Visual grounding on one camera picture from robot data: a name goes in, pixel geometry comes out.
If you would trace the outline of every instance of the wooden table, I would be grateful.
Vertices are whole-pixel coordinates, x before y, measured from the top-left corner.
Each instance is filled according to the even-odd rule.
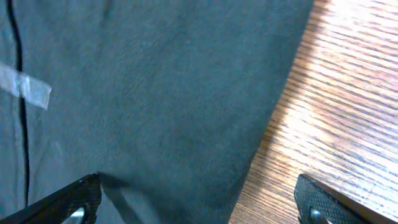
[[[230,223],[298,223],[306,172],[398,221],[398,0],[316,0]]]

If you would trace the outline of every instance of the dark green fabric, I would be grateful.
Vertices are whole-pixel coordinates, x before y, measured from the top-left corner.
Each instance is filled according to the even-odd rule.
[[[53,88],[26,106],[29,204],[100,172],[98,223],[228,222],[312,1],[204,2],[16,2]]]
[[[7,13],[0,3],[0,62],[16,67],[16,43]],[[0,219],[25,207],[25,160],[19,99],[0,89]]]

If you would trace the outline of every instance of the wood grain surface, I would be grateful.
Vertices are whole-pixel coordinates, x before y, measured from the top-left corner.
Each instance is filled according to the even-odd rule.
[[[308,173],[398,221],[398,0],[315,1],[230,223],[298,223]]]

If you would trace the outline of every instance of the tape strip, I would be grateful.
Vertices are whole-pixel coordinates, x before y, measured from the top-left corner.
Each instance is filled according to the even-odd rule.
[[[0,63],[0,88],[47,110],[51,86],[2,63]]]

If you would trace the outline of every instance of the black plastic part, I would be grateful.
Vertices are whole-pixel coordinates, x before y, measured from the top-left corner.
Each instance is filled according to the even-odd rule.
[[[306,174],[298,177],[294,199],[301,224],[321,223],[320,217],[314,217],[314,210],[332,224],[396,223]]]
[[[0,220],[0,224],[62,223],[79,208],[85,209],[83,223],[91,224],[96,220],[100,203],[100,178],[90,174]]]

